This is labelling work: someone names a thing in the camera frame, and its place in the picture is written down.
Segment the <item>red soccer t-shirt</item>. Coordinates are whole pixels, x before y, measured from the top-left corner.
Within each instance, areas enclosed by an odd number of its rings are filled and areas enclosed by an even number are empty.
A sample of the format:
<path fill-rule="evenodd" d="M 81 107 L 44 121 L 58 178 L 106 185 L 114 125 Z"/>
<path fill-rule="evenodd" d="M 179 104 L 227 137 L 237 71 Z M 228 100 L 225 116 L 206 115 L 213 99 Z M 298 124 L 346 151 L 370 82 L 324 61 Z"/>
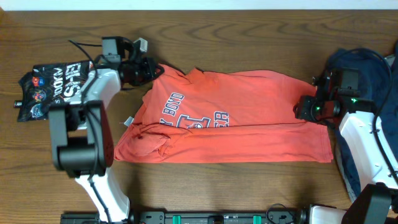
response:
<path fill-rule="evenodd" d="M 315 88 L 270 70 L 182 73 L 166 67 L 114 150 L 142 163 L 330 162 L 325 126 L 293 108 Z"/>

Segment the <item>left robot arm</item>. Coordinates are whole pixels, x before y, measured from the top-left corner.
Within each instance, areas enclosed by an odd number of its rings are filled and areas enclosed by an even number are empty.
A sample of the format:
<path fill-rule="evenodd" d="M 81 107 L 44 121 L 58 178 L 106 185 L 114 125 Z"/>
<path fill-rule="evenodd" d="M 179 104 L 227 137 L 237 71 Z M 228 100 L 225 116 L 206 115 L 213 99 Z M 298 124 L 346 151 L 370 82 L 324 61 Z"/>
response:
<path fill-rule="evenodd" d="M 103 37 L 102 53 L 90 57 L 88 79 L 79 93 L 48 113 L 52 161 L 57 170 L 80 184 L 98 209 L 96 213 L 61 215 L 61 223 L 134 223 L 136 216 L 111 168 L 114 144 L 106 108 L 124 90 L 155 80 L 164 68 L 146 57 L 148 42 L 139 38 Z"/>

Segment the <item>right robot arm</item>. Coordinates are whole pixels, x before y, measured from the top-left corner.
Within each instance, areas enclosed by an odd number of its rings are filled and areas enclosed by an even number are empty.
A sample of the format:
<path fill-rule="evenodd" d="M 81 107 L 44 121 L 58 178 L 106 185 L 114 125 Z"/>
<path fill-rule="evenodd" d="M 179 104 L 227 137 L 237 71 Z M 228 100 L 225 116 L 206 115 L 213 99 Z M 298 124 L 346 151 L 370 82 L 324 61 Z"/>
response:
<path fill-rule="evenodd" d="M 397 160 L 373 100 L 360 96 L 359 70 L 337 68 L 313 78 L 316 93 L 294 106 L 297 119 L 337 128 L 358 172 L 361 193 L 349 209 L 312 205 L 298 223 L 385 223 L 397 209 Z"/>

